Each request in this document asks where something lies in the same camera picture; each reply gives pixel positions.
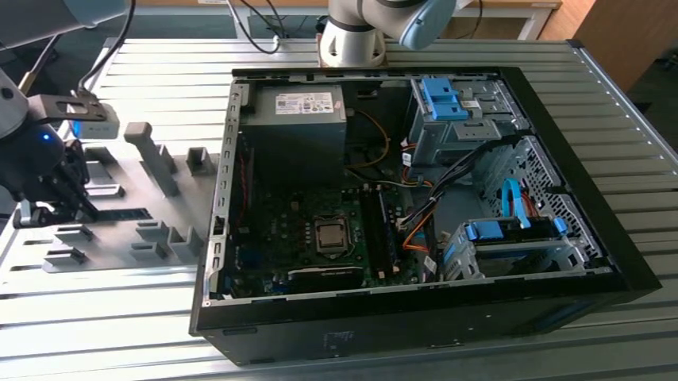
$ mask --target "barcode label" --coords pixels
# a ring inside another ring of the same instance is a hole
[[[423,265],[435,274],[435,269],[438,268],[438,265],[435,264],[435,261],[431,260],[430,256],[426,256],[426,259],[423,260]]]
[[[334,113],[331,93],[279,94],[275,97],[275,114],[324,114]]]

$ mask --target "desk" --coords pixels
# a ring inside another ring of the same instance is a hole
[[[250,0],[248,3],[264,15],[272,15],[274,12],[266,3],[266,0]],[[320,16],[327,14],[327,0],[274,0],[275,8],[280,16]],[[139,0],[136,13],[146,15],[204,15],[224,14],[230,15],[228,8],[223,0]],[[535,40],[539,37],[542,28],[547,22],[553,10],[558,9],[562,0],[485,0],[483,17],[487,18],[526,18],[518,40]],[[244,28],[250,32],[250,23],[246,17],[255,13],[250,8],[239,5],[234,0],[234,6],[243,18]],[[458,10],[455,17],[478,17],[479,3],[473,2],[466,8]],[[238,38],[244,38],[243,31],[234,24]]]
[[[191,139],[215,153],[231,71],[315,67],[316,57],[314,40],[290,41],[272,56],[242,40],[127,40],[95,92],[122,120],[140,116],[154,124],[158,143]],[[8,228],[0,236],[4,378],[678,379],[678,159],[587,52],[563,42],[441,40],[423,52],[389,43],[389,62],[522,68],[665,288],[539,337],[238,368],[187,334],[195,266],[46,274],[46,245],[24,241],[52,237],[51,230]]]

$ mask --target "wooden cabinet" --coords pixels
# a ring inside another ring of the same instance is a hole
[[[563,0],[542,40],[581,40],[623,91],[678,38],[675,0]]]

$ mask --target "white sticker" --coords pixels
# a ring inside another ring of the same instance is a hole
[[[331,93],[280,94],[275,97],[275,114],[334,113]]]
[[[531,4],[533,8],[555,8],[558,4],[555,2],[534,2]]]
[[[403,152],[403,166],[413,167],[413,155]]]
[[[478,101],[462,101],[462,107],[466,109],[479,109],[481,103]]]
[[[435,269],[438,268],[438,265],[435,264],[435,261],[431,260],[430,256],[426,256],[426,259],[423,260],[423,265],[435,274]]]

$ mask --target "floor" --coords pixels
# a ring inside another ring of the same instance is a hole
[[[662,63],[655,63],[629,97],[634,102],[650,104],[645,117],[671,147],[678,148],[678,67],[666,70]]]

